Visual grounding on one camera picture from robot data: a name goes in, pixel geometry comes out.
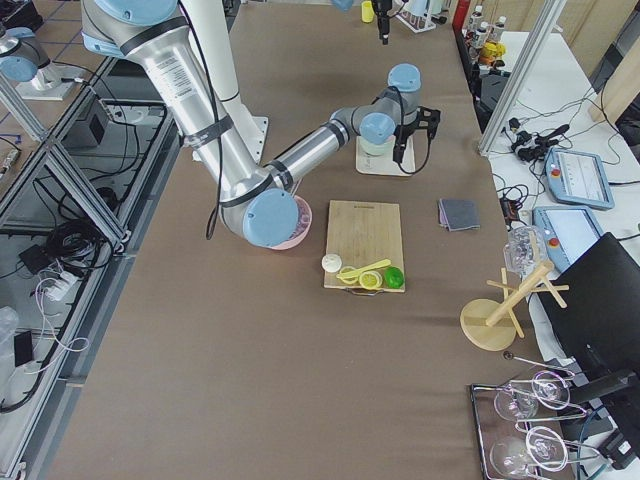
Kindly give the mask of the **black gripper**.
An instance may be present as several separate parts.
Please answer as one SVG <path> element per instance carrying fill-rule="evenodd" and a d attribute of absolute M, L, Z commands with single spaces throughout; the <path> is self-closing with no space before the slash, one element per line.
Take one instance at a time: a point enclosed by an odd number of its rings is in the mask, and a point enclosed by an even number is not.
<path fill-rule="evenodd" d="M 372 8 L 377 16 L 379 39 L 383 45 L 388 45 L 390 33 L 390 19 L 399 11 L 394 0 L 372 0 Z"/>
<path fill-rule="evenodd" d="M 411 135 L 417 130 L 425 130 L 427 133 L 427 145 L 430 146 L 437 134 L 441 120 L 441 111 L 419 106 L 415 118 L 409 123 L 400 124 L 395 131 L 396 140 L 393 149 L 393 161 L 403 161 L 406 144 Z"/>

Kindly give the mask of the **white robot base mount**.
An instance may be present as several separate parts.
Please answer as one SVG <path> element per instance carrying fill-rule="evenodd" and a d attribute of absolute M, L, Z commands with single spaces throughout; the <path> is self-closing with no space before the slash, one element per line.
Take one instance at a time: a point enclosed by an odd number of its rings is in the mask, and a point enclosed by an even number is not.
<path fill-rule="evenodd" d="M 203 49 L 213 89 L 231 116 L 252 158 L 259 163 L 269 120 L 267 117 L 253 116 L 241 99 L 223 2 L 185 0 L 183 6 Z"/>

